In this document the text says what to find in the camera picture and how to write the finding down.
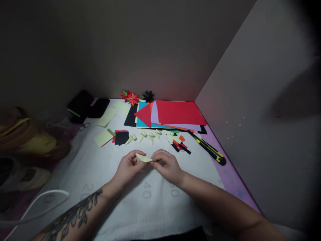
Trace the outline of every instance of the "scissors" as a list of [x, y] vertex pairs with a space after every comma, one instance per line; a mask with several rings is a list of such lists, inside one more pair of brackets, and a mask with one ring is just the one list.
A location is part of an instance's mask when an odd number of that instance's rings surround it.
[[90, 126], [89, 122], [87, 122], [86, 124], [81, 124], [80, 127], [79, 127], [79, 130], [83, 131], [85, 128], [88, 128], [89, 126]]

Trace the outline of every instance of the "hand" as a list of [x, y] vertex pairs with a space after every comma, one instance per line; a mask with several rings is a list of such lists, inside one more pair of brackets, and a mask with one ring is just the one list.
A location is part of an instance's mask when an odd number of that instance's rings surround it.
[[[169, 152], [159, 149], [154, 152], [151, 157], [153, 161], [150, 163], [167, 181], [178, 185], [184, 179], [185, 172], [180, 168], [176, 157], [174, 157]], [[158, 163], [159, 160], [162, 160], [165, 165]]]
[[129, 152], [126, 156], [124, 156], [119, 163], [117, 171], [112, 178], [112, 180], [121, 187], [125, 187], [137, 173], [139, 173], [147, 163], [139, 162], [137, 163], [137, 157], [135, 154], [140, 154], [142, 156], [146, 156], [146, 153], [138, 150], [134, 150]]

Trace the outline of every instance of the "orange origami star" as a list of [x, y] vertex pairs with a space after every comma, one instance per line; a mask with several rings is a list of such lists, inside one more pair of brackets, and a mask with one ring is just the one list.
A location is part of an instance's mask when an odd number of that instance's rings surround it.
[[134, 104], [138, 104], [138, 100], [140, 100], [140, 98], [138, 98], [138, 95], [134, 95], [134, 93], [132, 93], [131, 95], [127, 96], [127, 100], [129, 101], [129, 104], [134, 106]]

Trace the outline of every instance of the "purple paper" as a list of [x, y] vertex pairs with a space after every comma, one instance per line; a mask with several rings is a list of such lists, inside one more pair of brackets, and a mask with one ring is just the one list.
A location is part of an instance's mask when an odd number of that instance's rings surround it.
[[[152, 123], [156, 123], [161, 125], [161, 123], [158, 122], [158, 109], [157, 109], [157, 101], [153, 102], [153, 109], [151, 110], [151, 116], [150, 116], [150, 121]], [[174, 126], [174, 127], [179, 127], [179, 128], [185, 128], [189, 130], [194, 130], [194, 131], [201, 131], [201, 126], [200, 125], [191, 125], [191, 124], [166, 124], [167, 126]]]

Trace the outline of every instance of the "red paper triangle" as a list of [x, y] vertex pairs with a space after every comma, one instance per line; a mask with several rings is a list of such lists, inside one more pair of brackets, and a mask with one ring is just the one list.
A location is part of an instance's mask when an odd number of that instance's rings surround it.
[[142, 122], [144, 122], [149, 128], [151, 128], [151, 122], [150, 122], [150, 104], [146, 105], [141, 110], [137, 111], [134, 114], [138, 119], [140, 119]]

